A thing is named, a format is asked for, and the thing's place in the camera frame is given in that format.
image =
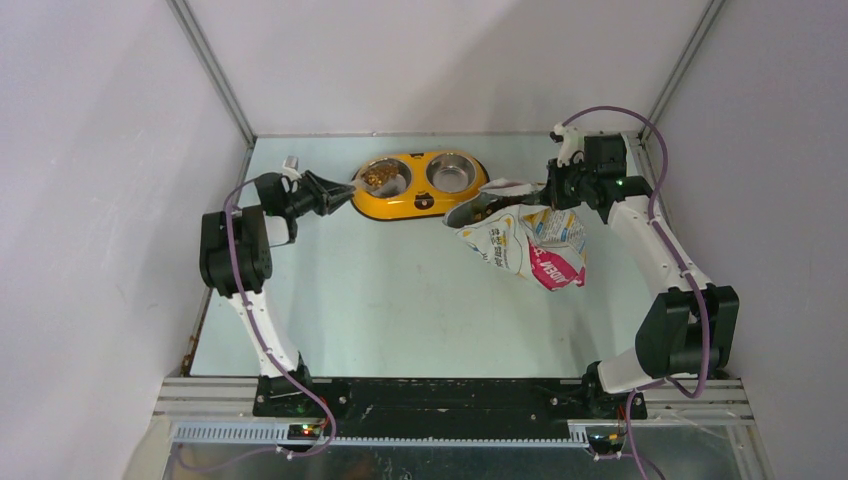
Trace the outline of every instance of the white plastic bag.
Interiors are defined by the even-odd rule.
[[[448,211],[443,222],[498,268],[548,290],[572,283],[583,286],[586,238],[577,214],[538,205],[510,205],[511,198],[539,188],[532,183],[493,180],[480,187],[476,197]]]

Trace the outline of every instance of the white wall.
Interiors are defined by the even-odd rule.
[[[848,5],[725,8],[661,122],[666,199],[739,293],[730,367],[778,478],[844,478]]]
[[[119,478],[244,145],[166,2],[0,6],[0,477]]]
[[[646,111],[706,3],[191,2],[260,135],[547,131],[599,103]]]

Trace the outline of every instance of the metal bowl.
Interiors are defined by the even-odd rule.
[[[445,193],[467,190],[476,175],[474,163],[457,153],[443,153],[427,164],[427,181]]]
[[[368,165],[359,178],[365,184],[365,191],[371,196],[392,198],[409,189],[412,184],[412,171],[406,163],[389,157]]]

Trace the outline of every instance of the yellow pet bowl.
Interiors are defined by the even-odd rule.
[[[353,206],[374,220],[444,215],[489,181],[471,155],[450,150],[403,153],[369,161],[356,172]]]

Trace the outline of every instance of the empty metal bowl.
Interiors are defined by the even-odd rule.
[[[368,165],[360,179],[365,191],[377,198],[396,197],[405,192],[412,183],[409,166],[396,158],[383,158]]]
[[[456,153],[443,153],[427,165],[427,181],[436,190],[459,193],[474,183],[477,172],[471,160]]]

